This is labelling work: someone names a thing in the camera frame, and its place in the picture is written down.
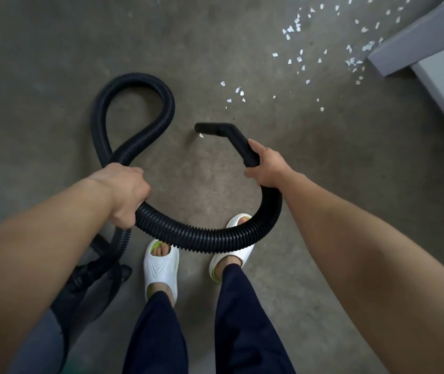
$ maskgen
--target vacuum hose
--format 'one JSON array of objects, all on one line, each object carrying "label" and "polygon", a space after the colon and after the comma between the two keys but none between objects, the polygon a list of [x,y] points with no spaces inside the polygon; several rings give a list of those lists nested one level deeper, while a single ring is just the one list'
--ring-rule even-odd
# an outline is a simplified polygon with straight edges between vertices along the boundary
[{"label": "vacuum hose", "polygon": [[[154,90],[163,101],[163,110],[150,125],[129,138],[113,152],[106,132],[106,113],[113,98],[123,89],[130,87],[146,87]],[[130,165],[137,155],[165,132],[174,117],[174,112],[174,95],[163,81],[154,76],[130,73],[110,81],[97,95],[91,116],[92,138],[102,167],[108,163]],[[243,157],[247,167],[259,165],[259,156],[251,150],[247,139],[236,126],[225,123],[197,123],[194,129],[196,132],[207,135],[229,138]],[[262,203],[250,220],[236,227],[206,229],[180,223],[143,202],[136,211],[136,226],[149,235],[178,248],[201,253],[224,253],[242,249],[262,239],[277,222],[281,206],[281,193],[277,189],[262,186]],[[125,251],[129,239],[130,230],[116,228],[111,242],[111,245],[115,247],[113,253],[105,254],[91,262],[88,264],[90,268],[87,267],[84,271],[99,272],[101,276],[106,269],[109,270],[116,264]]]}]

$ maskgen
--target person's left hand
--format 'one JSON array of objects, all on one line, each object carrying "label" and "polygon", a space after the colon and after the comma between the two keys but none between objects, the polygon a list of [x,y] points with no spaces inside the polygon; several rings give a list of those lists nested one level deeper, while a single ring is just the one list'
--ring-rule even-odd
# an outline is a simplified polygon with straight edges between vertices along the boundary
[{"label": "person's left hand", "polygon": [[151,190],[143,176],[144,171],[140,168],[111,163],[88,177],[103,184],[111,194],[113,210],[110,223],[123,229],[135,225],[135,211],[148,198]]}]

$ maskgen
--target forearm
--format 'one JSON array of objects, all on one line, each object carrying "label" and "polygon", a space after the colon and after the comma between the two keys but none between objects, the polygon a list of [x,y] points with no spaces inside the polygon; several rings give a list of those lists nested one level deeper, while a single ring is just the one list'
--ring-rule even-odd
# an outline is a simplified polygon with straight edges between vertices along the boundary
[{"label": "forearm", "polygon": [[113,207],[110,196],[100,183],[85,179],[0,225],[0,352],[7,352],[4,357],[14,353],[50,306],[108,219]]},{"label": "forearm", "polygon": [[444,267],[304,175],[287,172],[279,188],[311,256],[387,368],[444,371]]}]

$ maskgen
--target person's right hand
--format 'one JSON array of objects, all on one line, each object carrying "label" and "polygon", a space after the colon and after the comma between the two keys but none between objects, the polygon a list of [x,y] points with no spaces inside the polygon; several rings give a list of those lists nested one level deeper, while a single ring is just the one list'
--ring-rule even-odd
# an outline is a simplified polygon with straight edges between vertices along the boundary
[{"label": "person's right hand", "polygon": [[252,150],[260,156],[260,165],[254,168],[246,168],[244,175],[254,178],[259,185],[268,188],[278,188],[279,180],[293,169],[284,161],[279,152],[264,147],[262,144],[248,139],[248,143]]}]

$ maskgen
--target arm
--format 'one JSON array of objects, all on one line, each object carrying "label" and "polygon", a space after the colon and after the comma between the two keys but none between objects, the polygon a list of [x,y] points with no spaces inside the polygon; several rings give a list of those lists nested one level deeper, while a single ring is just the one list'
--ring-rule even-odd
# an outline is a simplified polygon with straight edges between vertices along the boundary
[{"label": "arm", "polygon": [[444,372],[444,267],[381,219],[294,172],[255,141],[245,174],[278,188],[331,289],[391,372]]},{"label": "arm", "polygon": [[113,163],[0,224],[0,373],[103,224],[133,226],[149,190],[142,169]]}]

